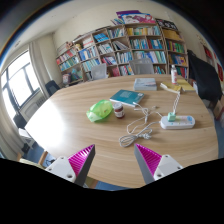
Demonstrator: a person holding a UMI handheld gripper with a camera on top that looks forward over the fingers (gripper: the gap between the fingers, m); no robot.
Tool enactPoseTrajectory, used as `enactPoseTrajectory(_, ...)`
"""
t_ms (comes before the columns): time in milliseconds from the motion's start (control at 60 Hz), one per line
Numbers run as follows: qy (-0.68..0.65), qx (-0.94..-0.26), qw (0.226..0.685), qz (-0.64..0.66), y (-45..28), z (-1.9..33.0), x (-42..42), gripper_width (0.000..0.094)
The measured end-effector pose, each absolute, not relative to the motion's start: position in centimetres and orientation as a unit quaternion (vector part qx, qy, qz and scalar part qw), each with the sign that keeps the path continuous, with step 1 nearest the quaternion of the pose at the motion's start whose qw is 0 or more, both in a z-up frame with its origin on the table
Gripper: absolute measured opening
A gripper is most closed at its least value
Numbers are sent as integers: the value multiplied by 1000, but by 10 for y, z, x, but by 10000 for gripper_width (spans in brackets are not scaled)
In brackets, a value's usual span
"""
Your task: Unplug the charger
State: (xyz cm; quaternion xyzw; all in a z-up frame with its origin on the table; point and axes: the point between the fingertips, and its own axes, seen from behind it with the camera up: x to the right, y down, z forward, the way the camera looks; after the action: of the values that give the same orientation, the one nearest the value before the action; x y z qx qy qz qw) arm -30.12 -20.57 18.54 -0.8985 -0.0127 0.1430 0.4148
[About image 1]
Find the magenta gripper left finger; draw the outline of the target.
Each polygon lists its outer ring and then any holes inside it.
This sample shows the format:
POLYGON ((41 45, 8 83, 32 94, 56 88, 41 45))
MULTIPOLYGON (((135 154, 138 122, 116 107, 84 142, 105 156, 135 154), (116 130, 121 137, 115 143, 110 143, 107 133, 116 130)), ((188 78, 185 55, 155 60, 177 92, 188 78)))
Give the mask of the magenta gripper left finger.
POLYGON ((95 156, 95 145, 92 144, 69 157, 60 156, 46 171, 65 180, 83 186, 95 156))

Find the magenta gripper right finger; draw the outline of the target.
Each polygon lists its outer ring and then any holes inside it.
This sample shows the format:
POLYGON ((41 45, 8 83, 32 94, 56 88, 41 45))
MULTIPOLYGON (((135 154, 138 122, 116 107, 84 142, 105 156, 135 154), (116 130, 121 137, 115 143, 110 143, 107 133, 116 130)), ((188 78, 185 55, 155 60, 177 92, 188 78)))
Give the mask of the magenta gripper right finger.
POLYGON ((160 155, 140 144, 134 145, 134 154, 145 184, 150 184, 183 168, 170 155, 160 155))

